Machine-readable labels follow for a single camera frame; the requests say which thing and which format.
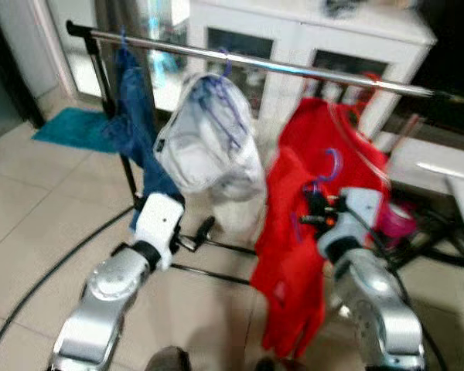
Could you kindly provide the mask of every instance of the clothes rack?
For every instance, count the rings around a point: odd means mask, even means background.
[[[67,21],[66,23],[67,31],[71,36],[76,36],[84,39],[86,50],[90,55],[91,62],[94,66],[94,72],[98,83],[100,85],[101,99],[103,104],[103,109],[105,114],[108,117],[113,117],[115,115],[115,103],[114,98],[111,93],[111,87],[108,83],[107,74],[104,69],[104,64],[101,59],[100,50],[97,44],[97,41],[103,43],[111,44],[122,44],[126,43],[129,46],[142,49],[153,49],[159,50],[167,53],[181,54],[185,56],[194,56],[202,58],[205,60],[215,60],[222,61],[225,63],[231,63],[236,66],[253,66],[259,69],[268,70],[274,73],[284,73],[299,77],[312,78],[316,80],[327,80],[335,83],[341,83],[344,85],[354,85],[359,87],[365,87],[374,90],[386,90],[391,93],[400,94],[402,96],[415,97],[415,98],[426,98],[426,99],[437,99],[449,103],[458,103],[464,104],[464,97],[459,95],[446,93],[440,90],[432,90],[426,87],[417,87],[413,85],[407,85],[404,83],[396,83],[387,80],[374,80],[370,77],[355,75],[351,73],[336,72],[323,68],[314,68],[306,66],[297,66],[289,63],[279,63],[271,60],[266,60],[262,58],[257,58],[253,56],[243,56],[236,53],[222,53],[215,50],[198,48],[195,46],[183,46],[177,45],[174,43],[167,43],[158,40],[146,39],[141,37],[125,36],[122,38],[121,35],[105,32],[99,29],[92,27],[76,25],[72,21]],[[149,86],[152,87],[151,76],[149,77]],[[155,102],[152,96],[152,91],[148,92],[150,102],[152,104],[153,112],[155,112]],[[129,160],[121,155],[122,165],[124,167],[125,176],[128,180],[128,185],[131,190],[131,194],[134,200],[135,208],[141,209],[144,205],[144,200],[138,196],[137,187],[135,184],[134,175],[131,169],[131,164]],[[216,241],[207,240],[207,244],[226,248],[228,250],[234,250],[238,253],[245,253],[248,255],[254,256],[255,253],[252,250],[245,249],[243,247],[236,247],[232,245],[227,245],[225,243],[218,243]],[[191,271],[198,274],[205,274],[207,276],[219,278],[221,280],[239,283],[239,284],[248,284],[246,280],[231,277],[225,274],[217,274],[209,271],[204,271],[196,269],[194,267],[187,267],[181,264],[173,264],[174,268]]]

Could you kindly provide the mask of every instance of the shoe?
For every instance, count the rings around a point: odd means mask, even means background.
[[[176,346],[168,346],[149,360],[145,371],[191,371],[189,354]]]
[[[269,357],[264,357],[256,364],[254,371],[275,371],[275,361]]]

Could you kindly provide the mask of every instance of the rack leg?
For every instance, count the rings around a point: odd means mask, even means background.
[[[85,36],[84,44],[86,45],[86,50],[90,55],[94,72],[96,73],[96,78],[98,80],[98,85],[100,86],[103,110],[109,118],[112,118],[115,116],[115,102],[111,96],[110,84],[108,83],[107,74],[103,66],[103,61],[101,60],[100,48],[92,36]],[[131,190],[132,198],[136,201],[136,192],[138,189],[134,180],[131,163],[128,158],[123,155],[121,155],[121,161],[124,166],[124,173],[129,184],[129,189]]]
[[[245,247],[229,245],[228,243],[221,243],[221,242],[218,242],[218,241],[206,239],[204,241],[204,244],[205,245],[210,245],[210,246],[222,247],[224,249],[236,251],[238,253],[242,253],[242,254],[246,254],[246,255],[251,255],[253,257],[256,256],[256,251],[254,251],[254,250],[250,250],[250,249],[247,249]]]
[[[205,275],[205,276],[208,276],[208,277],[218,278],[219,280],[222,280],[222,281],[232,282],[232,283],[235,283],[235,284],[244,284],[246,286],[249,286],[249,281],[248,280],[244,280],[242,278],[237,278],[237,277],[233,277],[233,276],[228,276],[226,274],[214,273],[214,272],[210,272],[210,271],[205,271],[203,269],[198,269],[198,268],[194,268],[194,267],[187,267],[186,265],[175,264],[175,263],[172,264],[171,267],[175,268],[175,269],[179,269],[181,271],[192,272],[192,273],[202,274],[202,275]]]

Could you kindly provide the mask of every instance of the white cabinet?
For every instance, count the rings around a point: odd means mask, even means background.
[[[394,134],[384,132],[375,145],[388,148],[394,140]],[[449,193],[447,177],[464,180],[464,151],[409,138],[393,152],[388,175],[403,184]]]
[[[227,34],[221,43],[213,42],[216,30]],[[261,53],[261,39],[271,41],[269,56]],[[349,73],[373,72],[401,83],[411,80],[434,42],[434,36],[416,14],[389,6],[361,5],[353,18],[335,20],[310,7],[306,0],[191,1],[190,45],[229,48],[230,52],[278,62]],[[202,60],[191,65],[194,71],[213,68]],[[257,83],[260,78],[256,72],[245,69],[242,76],[236,73],[230,78],[250,99],[259,121],[258,139],[275,141],[305,92],[306,82],[300,77],[269,72],[265,74],[264,88],[255,89],[244,80]],[[357,93],[354,87],[334,83],[312,80],[309,84],[312,93],[321,93],[326,99],[350,102]],[[360,130],[367,136],[376,134],[397,100],[396,94],[377,92],[360,119]]]
[[[384,80],[408,83],[414,76],[428,48],[379,36],[364,35],[325,26],[300,25],[293,63],[324,67],[340,72],[374,73]],[[297,105],[302,94],[302,79],[286,77],[285,86],[292,94],[289,103]],[[342,87],[334,83],[324,85],[322,96],[327,100],[342,98],[353,103],[357,87]],[[398,101],[397,94],[378,91],[360,119],[360,130],[367,136],[379,131]]]

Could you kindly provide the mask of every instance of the red garment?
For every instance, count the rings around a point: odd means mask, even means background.
[[[299,357],[323,321],[323,258],[314,227],[297,220],[308,214],[302,187],[333,169],[326,149],[335,148],[343,163],[333,181],[321,184],[325,195],[347,186],[389,191],[385,156],[350,127],[344,119],[348,110],[315,98],[302,100],[281,133],[278,158],[268,174],[268,211],[251,284],[269,303],[263,346],[273,347],[279,358],[293,350]]]

